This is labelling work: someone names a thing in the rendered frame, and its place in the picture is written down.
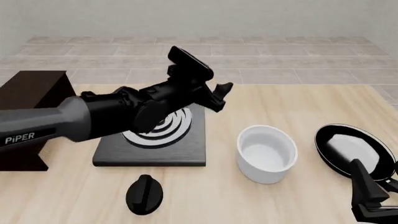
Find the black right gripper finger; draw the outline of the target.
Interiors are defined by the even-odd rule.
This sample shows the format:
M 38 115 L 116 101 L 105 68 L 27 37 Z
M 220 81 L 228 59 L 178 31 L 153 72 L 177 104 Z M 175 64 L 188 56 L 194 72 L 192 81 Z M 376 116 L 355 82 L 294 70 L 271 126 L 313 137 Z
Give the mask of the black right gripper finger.
M 378 186 L 359 159 L 350 162 L 351 183 L 353 195 L 352 207 L 364 205 L 365 207 L 382 207 L 381 203 L 389 195 Z

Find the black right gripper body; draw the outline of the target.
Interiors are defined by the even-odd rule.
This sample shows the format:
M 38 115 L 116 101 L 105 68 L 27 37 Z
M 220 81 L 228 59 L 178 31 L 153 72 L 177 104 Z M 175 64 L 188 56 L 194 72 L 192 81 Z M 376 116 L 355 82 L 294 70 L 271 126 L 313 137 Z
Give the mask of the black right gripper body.
M 383 207 L 380 203 L 351 203 L 351 210 L 357 222 L 375 224 L 398 224 L 398 206 Z

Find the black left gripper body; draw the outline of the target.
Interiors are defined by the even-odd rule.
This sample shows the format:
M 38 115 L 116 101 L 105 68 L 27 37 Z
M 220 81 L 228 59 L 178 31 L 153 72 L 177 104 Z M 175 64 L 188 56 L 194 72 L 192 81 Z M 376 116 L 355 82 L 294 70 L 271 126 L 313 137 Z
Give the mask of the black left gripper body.
M 209 87 L 204 84 L 200 88 L 198 94 L 198 104 L 215 112 L 219 112 L 224 108 L 225 102 L 224 100 L 217 99 L 214 96 L 214 91 L 211 91 Z

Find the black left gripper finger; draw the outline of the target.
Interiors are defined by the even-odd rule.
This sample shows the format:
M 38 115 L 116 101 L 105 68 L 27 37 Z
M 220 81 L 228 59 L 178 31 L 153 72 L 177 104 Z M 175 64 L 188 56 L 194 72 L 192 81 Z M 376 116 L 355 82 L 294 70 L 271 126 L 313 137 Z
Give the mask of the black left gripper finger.
M 217 84 L 214 89 L 214 96 L 219 100 L 223 100 L 224 97 L 231 91 L 232 87 L 233 83 L 231 82 L 225 84 Z

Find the white bowl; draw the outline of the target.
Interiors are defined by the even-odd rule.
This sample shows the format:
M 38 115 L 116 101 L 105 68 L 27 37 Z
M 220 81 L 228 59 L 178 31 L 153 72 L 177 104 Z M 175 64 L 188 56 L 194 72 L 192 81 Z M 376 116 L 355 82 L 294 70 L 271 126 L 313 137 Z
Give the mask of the white bowl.
M 236 140 L 240 171 L 259 184 L 281 181 L 298 159 L 295 141 L 282 130 L 254 125 L 242 130 Z

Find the dark brown wooden cabinet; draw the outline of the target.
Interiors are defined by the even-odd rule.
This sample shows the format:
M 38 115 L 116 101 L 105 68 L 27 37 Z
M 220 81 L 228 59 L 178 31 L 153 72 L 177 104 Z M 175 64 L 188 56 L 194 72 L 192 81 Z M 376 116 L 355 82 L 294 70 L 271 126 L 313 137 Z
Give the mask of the dark brown wooden cabinet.
M 55 108 L 75 96 L 65 71 L 20 71 L 0 87 L 0 111 Z M 0 152 L 0 171 L 47 171 L 39 152 L 47 142 Z

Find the small flat black plate on stalk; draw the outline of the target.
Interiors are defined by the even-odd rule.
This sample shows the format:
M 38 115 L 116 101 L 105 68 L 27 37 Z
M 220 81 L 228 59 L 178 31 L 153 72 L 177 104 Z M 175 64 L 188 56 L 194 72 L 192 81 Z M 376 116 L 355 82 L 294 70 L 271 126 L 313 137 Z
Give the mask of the small flat black plate on stalk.
M 174 63 L 167 69 L 170 78 L 207 82 L 214 77 L 214 72 L 208 65 L 182 48 L 172 46 L 167 57 Z

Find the flat black stove plate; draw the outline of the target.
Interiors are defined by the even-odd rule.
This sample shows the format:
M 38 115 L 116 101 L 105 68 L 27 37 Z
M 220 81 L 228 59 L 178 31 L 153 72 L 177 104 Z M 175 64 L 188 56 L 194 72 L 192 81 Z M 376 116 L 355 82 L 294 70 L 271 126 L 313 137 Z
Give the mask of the flat black stove plate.
M 96 167 L 206 166 L 205 110 L 191 104 L 149 133 L 125 131 L 101 138 Z

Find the black frying pan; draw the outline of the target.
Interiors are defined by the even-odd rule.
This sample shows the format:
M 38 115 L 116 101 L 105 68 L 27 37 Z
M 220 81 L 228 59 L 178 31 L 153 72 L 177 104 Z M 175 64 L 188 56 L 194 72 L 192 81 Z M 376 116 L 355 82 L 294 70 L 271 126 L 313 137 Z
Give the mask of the black frying pan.
M 322 160 L 335 172 L 350 178 L 349 164 L 359 159 L 372 179 L 387 192 L 398 193 L 398 161 L 392 151 L 371 133 L 348 124 L 327 124 L 315 135 Z

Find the round black stove knob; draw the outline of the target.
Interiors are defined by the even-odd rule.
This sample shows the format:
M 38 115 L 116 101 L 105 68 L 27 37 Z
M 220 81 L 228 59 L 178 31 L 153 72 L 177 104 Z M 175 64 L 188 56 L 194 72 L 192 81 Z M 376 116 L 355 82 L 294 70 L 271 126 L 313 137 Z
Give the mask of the round black stove knob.
M 128 188 L 126 205 L 136 215 L 148 215 L 157 210 L 163 200 L 161 184 L 150 175 L 140 177 Z

